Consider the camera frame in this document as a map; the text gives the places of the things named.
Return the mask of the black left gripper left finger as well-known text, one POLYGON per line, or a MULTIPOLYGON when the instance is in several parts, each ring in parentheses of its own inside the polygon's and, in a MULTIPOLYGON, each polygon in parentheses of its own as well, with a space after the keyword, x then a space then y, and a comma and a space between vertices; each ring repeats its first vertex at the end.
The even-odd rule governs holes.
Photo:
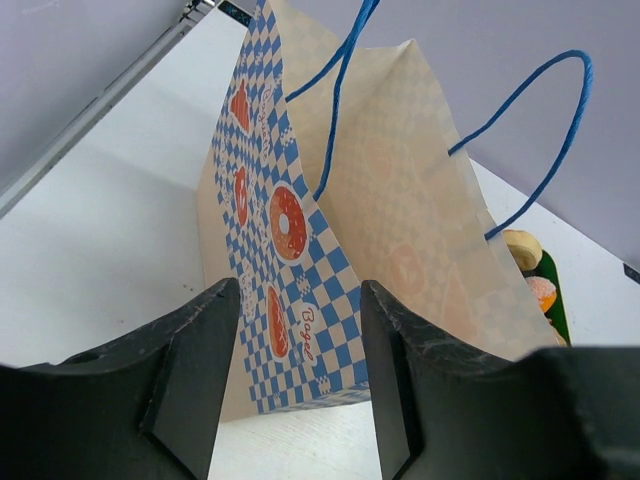
POLYGON ((204 479, 240 310, 237 280, 64 362, 1 370, 5 479, 204 479))

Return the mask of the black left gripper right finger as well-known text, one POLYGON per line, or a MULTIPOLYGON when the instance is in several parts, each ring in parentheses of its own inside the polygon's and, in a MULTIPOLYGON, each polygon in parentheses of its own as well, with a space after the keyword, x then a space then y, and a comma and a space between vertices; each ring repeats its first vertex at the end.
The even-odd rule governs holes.
POLYGON ((361 287, 386 479, 635 479, 639 351, 549 347, 510 362, 361 287))

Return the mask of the blue checkered paper bag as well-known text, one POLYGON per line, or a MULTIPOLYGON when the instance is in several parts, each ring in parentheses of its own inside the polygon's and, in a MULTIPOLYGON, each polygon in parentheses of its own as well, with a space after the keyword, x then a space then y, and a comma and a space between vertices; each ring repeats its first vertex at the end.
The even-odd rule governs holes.
POLYGON ((197 189, 204 277, 235 277, 226 421, 369 399, 361 285, 507 360, 559 346, 414 40, 342 55, 285 1, 249 17, 197 189))

